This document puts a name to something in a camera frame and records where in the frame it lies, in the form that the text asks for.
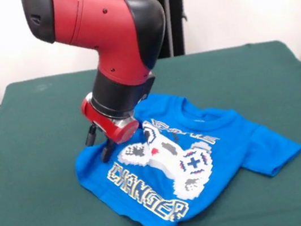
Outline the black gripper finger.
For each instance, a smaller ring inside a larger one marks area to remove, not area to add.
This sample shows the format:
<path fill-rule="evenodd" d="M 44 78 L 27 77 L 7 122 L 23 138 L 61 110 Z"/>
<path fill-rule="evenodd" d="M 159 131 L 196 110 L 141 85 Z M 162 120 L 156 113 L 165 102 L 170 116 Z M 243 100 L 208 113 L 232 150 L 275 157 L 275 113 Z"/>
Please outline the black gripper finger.
<path fill-rule="evenodd" d="M 112 153 L 114 152 L 114 141 L 112 140 L 107 140 L 103 149 L 102 149 L 102 154 L 101 154 L 101 161 L 103 163 L 107 163 L 110 158 Z"/>
<path fill-rule="evenodd" d="M 96 140 L 96 131 L 97 131 L 97 126 L 95 124 L 91 124 L 90 128 L 88 129 L 88 134 L 86 137 L 86 143 L 85 145 L 87 147 L 92 147 L 94 146 L 95 140 Z"/>

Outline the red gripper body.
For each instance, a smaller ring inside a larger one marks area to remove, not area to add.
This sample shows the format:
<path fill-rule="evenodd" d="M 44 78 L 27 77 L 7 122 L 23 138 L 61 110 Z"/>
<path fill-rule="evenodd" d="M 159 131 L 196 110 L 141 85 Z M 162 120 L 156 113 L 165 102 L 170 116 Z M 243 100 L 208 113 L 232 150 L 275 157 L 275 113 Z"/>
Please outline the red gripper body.
<path fill-rule="evenodd" d="M 84 116 L 116 144 L 124 143 L 132 138 L 139 127 L 139 122 L 133 117 L 133 114 L 126 118 L 105 116 L 93 107 L 92 95 L 92 92 L 88 93 L 82 101 L 81 112 Z"/>

